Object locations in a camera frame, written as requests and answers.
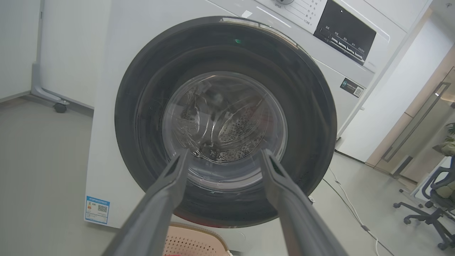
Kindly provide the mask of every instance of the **washing machine door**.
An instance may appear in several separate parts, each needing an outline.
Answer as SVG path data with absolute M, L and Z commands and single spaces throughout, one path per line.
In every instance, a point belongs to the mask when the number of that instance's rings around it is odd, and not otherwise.
M 332 158 L 336 127 L 313 60 L 273 28 L 237 17 L 190 20 L 158 35 L 131 62 L 115 106 L 118 146 L 140 187 L 189 148 L 175 214 L 215 227 L 277 217 L 256 161 L 262 148 L 310 194 Z

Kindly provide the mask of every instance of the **control panel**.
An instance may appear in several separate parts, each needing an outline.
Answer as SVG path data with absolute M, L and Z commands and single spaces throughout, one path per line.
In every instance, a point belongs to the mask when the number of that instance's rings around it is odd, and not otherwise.
M 256 0 L 313 34 L 328 0 Z
M 334 0 L 256 0 L 286 17 L 360 65 L 376 31 Z
M 376 32 L 339 4 L 327 0 L 313 35 L 363 66 Z

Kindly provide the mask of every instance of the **gray floor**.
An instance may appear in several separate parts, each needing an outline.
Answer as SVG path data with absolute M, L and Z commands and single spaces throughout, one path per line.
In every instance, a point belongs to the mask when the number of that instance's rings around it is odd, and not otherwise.
M 85 255 L 102 253 L 116 230 L 83 221 L 90 111 L 55 113 L 23 98 L 0 103 L 0 255 Z M 440 251 L 432 226 L 403 218 L 413 204 L 388 176 L 343 156 L 332 169 L 360 218 L 396 256 L 453 255 Z M 330 172 L 325 179 L 342 193 Z M 374 256 L 374 239 L 355 221 L 325 183 L 313 192 L 315 208 L 351 256 Z M 455 223 L 442 222 L 450 231 Z M 379 245 L 379 254 L 390 254 Z

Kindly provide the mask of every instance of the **laundry basket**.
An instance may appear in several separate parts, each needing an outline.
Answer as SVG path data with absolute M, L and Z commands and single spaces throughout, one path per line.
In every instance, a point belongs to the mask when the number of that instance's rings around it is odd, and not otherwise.
M 232 256 L 217 234 L 190 225 L 171 223 L 163 255 Z

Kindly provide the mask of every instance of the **sticker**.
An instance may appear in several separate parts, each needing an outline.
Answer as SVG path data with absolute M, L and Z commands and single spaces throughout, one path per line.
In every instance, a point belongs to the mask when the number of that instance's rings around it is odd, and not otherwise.
M 86 220 L 107 224 L 109 202 L 87 196 Z
M 246 11 L 243 12 L 242 18 L 248 18 L 251 14 L 253 14 L 253 13 L 248 11 L 248 10 L 246 10 Z
M 340 88 L 356 96 L 357 98 L 359 98 L 360 95 L 362 95 L 362 92 L 364 91 L 364 89 L 360 85 L 357 85 L 356 83 L 347 78 L 345 78 L 344 81 L 341 83 Z

